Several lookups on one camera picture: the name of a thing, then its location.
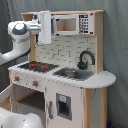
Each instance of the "white tile backsplash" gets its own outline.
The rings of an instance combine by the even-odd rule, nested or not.
[[[59,36],[50,45],[35,46],[36,61],[77,67],[80,53],[84,50],[95,56],[96,37]],[[88,69],[95,70],[89,55],[83,56],[88,61]]]

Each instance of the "door handle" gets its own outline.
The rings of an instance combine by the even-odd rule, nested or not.
[[[51,108],[52,108],[52,101],[49,102],[49,106],[48,106],[48,113],[49,113],[49,118],[53,119],[53,115],[51,113]]]

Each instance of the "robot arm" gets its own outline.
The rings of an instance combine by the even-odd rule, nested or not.
[[[21,115],[0,108],[1,128],[43,128],[42,121],[36,114]]]
[[[51,43],[51,12],[35,14],[32,21],[16,21],[8,25],[8,34],[12,37],[13,50],[1,54],[0,65],[30,53],[30,35],[38,35],[38,45]]]
[[[9,23],[8,33],[12,37],[13,50],[3,55],[0,53],[0,65],[30,52],[30,34],[25,22]]]

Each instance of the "floor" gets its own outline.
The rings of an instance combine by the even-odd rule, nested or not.
[[[2,104],[0,104],[0,107],[6,109],[8,111],[11,111],[10,98],[8,98]]]

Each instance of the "microwave window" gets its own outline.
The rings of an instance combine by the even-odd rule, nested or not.
[[[57,31],[75,31],[76,30],[76,18],[72,19],[60,19],[57,22]]]

